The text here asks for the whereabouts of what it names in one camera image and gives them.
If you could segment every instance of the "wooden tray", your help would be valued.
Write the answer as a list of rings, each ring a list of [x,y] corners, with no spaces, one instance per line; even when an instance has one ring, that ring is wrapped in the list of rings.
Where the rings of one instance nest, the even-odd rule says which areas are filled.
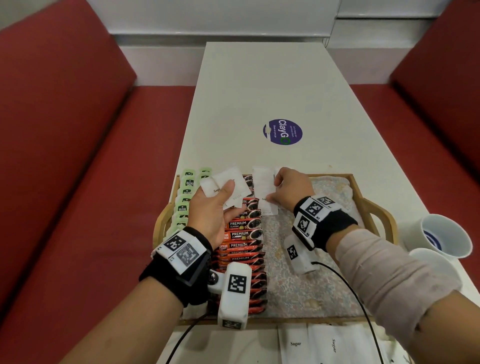
[[[398,231],[396,227],[396,222],[393,216],[384,208],[378,206],[372,201],[367,200],[361,195],[360,189],[355,182],[353,174],[309,174],[310,177],[322,177],[322,176],[333,176],[333,177],[343,177],[350,182],[350,187],[353,190],[353,201],[357,206],[357,209],[360,213],[360,216],[363,220],[365,228],[372,233],[379,235],[377,227],[373,222],[372,215],[375,215],[382,222],[385,229],[385,238],[393,243],[398,244]],[[175,207],[175,198],[177,197],[177,191],[180,187],[180,176],[177,175],[175,179],[175,185],[173,188],[173,194],[170,203],[163,209],[162,213],[158,216],[154,232],[153,232],[153,248],[155,249],[159,244],[162,243],[165,233],[171,224],[171,217],[173,215],[173,210]],[[311,323],[328,323],[328,324],[341,324],[343,322],[351,321],[364,321],[365,317],[322,317],[322,318],[256,318],[249,317],[249,323],[251,324],[264,324],[264,323],[293,323],[293,322],[311,322]],[[189,325],[192,323],[192,320],[180,320],[179,325]],[[205,319],[200,322],[200,324],[216,324],[215,319]]]

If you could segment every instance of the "black wrist strap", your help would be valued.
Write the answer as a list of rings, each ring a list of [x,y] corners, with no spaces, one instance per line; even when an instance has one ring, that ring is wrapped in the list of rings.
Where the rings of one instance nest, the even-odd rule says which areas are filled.
[[[321,221],[316,221],[308,212],[303,211],[300,208],[309,198],[310,196],[304,197],[295,205],[293,210],[294,215],[296,217],[299,213],[301,213],[309,220],[309,224],[313,223],[316,225],[314,233],[310,237],[310,241],[313,243],[315,248],[322,249],[326,252],[326,244],[332,234],[342,231],[351,225],[358,224],[358,222],[342,210],[330,211]],[[296,229],[294,226],[292,227],[292,231],[309,250],[313,250],[308,238],[306,238],[304,234],[299,231],[299,229]]]
[[[139,277],[139,281],[147,277],[153,277],[162,283],[182,302],[183,307],[187,304],[201,304],[210,296],[208,292],[208,272],[212,246],[210,242],[197,230],[185,227],[184,232],[197,238],[206,248],[206,251],[196,259],[182,274],[170,265],[168,260],[155,253],[150,264]]]

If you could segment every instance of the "person's left hand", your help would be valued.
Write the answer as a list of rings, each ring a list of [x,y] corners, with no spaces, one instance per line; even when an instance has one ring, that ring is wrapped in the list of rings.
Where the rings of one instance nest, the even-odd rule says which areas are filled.
[[[187,226],[202,233],[208,239],[213,249],[218,248],[222,243],[225,225],[247,208],[245,205],[242,205],[240,208],[223,211],[223,204],[232,196],[234,189],[235,182],[229,180],[216,196],[208,198],[205,196],[202,188],[199,187],[190,200]]]

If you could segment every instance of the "purple round sticker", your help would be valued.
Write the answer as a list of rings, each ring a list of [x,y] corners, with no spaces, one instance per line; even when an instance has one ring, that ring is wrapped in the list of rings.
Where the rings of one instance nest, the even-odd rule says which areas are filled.
[[[270,133],[267,134],[266,127],[270,128]],[[303,133],[301,128],[293,121],[285,119],[275,119],[264,125],[265,138],[272,143],[280,144],[281,146],[289,146],[298,142]]]

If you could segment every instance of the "white table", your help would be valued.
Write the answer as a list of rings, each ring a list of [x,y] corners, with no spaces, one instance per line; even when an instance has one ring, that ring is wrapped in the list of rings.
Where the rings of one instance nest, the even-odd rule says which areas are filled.
[[[287,146],[267,140],[263,126],[273,119],[295,122],[302,139]],[[177,173],[201,166],[220,171],[232,163],[243,173],[250,173],[253,165],[353,173],[363,196],[397,221],[428,213],[319,43],[207,44]],[[480,305],[465,270],[458,261],[453,263],[462,277],[463,293]],[[218,360],[219,352],[222,363],[280,361],[274,327],[233,332],[204,326],[193,331],[196,334],[186,339],[174,362],[186,362],[192,355],[211,362]],[[171,342],[178,337],[174,333]],[[159,363],[165,362],[173,345],[167,346]]]

